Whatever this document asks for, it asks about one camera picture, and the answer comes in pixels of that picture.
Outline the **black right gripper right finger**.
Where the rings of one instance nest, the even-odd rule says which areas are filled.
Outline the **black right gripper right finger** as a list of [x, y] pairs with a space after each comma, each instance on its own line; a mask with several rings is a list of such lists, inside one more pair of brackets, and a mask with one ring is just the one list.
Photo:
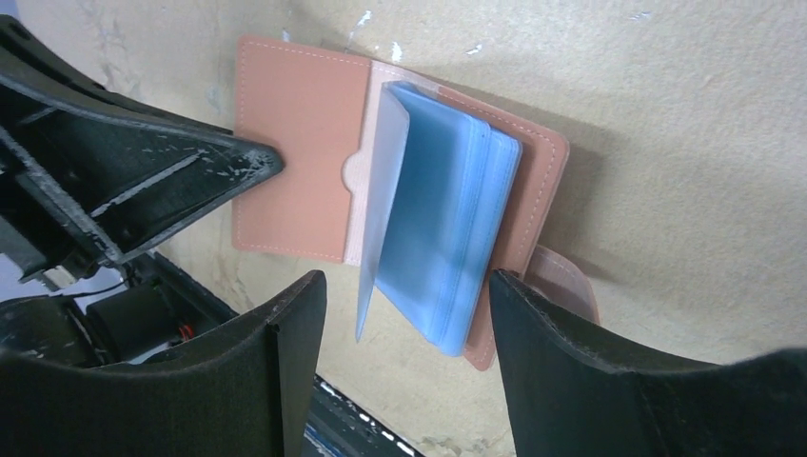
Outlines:
[[489, 292], [518, 455], [805, 454], [804, 349], [715, 365], [624, 338], [503, 269]]

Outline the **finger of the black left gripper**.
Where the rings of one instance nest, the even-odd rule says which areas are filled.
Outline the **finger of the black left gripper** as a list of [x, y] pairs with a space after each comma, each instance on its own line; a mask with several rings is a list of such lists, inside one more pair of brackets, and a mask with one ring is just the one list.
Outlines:
[[225, 129], [1, 72], [2, 250], [26, 266], [123, 264], [283, 167]]

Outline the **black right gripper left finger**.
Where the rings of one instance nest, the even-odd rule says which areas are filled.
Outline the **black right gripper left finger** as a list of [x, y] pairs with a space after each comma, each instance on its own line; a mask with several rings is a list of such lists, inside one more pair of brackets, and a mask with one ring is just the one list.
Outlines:
[[1, 353], [5, 456], [298, 456], [324, 330], [312, 270], [144, 363], [75, 368]]

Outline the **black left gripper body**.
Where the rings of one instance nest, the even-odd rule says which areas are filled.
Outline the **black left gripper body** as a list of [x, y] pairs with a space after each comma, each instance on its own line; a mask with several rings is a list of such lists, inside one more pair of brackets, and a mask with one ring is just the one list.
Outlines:
[[[92, 81], [9, 15], [1, 19], [4, 69], [33, 69], [64, 84], [148, 106]], [[232, 309], [198, 282], [156, 260], [154, 248], [120, 265], [73, 260], [26, 266], [5, 253], [1, 242], [2, 253], [20, 271], [22, 287], [1, 302], [2, 346], [67, 365], [99, 367], [163, 344], [184, 343], [233, 317]]]

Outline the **pink leather card holder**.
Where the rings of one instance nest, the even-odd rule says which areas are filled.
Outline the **pink leather card holder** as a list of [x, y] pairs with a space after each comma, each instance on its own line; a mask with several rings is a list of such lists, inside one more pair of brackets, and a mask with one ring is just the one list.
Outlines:
[[586, 276], [539, 245], [569, 156], [566, 139], [416, 72], [358, 55], [256, 35], [239, 40], [235, 131], [275, 146], [285, 167], [234, 200], [233, 246], [359, 267], [358, 318], [365, 320], [381, 278], [381, 248], [392, 240], [389, 213], [404, 186], [404, 143], [414, 124], [392, 96], [394, 84], [517, 141], [521, 160], [489, 266], [516, 271], [556, 304], [598, 322]]

